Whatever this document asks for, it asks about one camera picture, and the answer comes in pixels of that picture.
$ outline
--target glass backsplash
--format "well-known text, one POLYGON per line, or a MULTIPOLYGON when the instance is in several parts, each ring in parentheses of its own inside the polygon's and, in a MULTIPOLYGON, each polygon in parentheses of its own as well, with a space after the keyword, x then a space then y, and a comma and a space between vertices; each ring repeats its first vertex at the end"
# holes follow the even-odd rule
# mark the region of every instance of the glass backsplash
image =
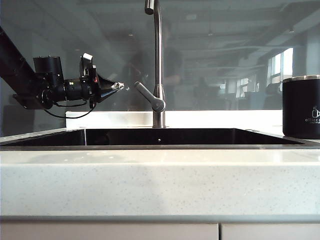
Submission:
MULTIPOLYGON (((319 0, 159 2, 167 110, 280 110, 285 78, 320 74, 319 0)), ((125 84, 96 111, 151 111, 134 88, 141 81, 153 92, 155 82, 154 22, 144 4, 1 0, 0 19, 32 67, 33 57, 60 56, 64 77, 77 78, 80 56, 89 53, 100 75, 125 84)), ((64 126, 42 110, 24 110, 12 93, 2 81, 2 136, 64 126)))

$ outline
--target black insulated cup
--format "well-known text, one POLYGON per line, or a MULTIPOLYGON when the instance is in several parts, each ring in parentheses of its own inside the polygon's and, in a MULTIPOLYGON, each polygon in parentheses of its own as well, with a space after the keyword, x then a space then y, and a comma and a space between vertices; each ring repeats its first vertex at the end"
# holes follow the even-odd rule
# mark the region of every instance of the black insulated cup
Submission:
POLYGON ((283 80, 282 109, 284 135, 320 139, 320 75, 283 80))

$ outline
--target stainless steel faucet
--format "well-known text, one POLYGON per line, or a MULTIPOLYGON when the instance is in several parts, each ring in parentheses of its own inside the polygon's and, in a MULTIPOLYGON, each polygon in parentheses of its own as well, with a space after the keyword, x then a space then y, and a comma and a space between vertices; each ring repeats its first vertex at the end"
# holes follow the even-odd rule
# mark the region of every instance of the stainless steel faucet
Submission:
POLYGON ((155 32, 155 86, 153 94, 139 81, 134 85, 136 89, 151 103, 153 110, 153 128, 165 128, 165 93, 164 77, 164 49, 162 39, 162 18, 159 0, 145 0, 144 12, 154 16, 155 32))

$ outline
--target black sink basin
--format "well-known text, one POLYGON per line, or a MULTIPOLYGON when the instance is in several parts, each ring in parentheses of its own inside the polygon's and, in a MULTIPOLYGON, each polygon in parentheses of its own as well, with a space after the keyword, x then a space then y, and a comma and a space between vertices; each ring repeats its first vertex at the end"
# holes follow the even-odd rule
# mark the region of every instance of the black sink basin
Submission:
POLYGON ((1 143, 25 150, 318 148, 315 142, 236 128, 81 129, 1 143))

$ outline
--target cabinet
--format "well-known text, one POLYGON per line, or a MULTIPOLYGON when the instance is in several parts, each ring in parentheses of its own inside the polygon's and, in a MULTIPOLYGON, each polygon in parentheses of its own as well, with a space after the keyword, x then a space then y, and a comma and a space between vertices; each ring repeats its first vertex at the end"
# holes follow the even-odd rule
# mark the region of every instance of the cabinet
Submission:
POLYGON ((222 224, 220 240, 320 240, 320 224, 222 224))
POLYGON ((3 221, 1 240, 218 240, 217 224, 3 221))

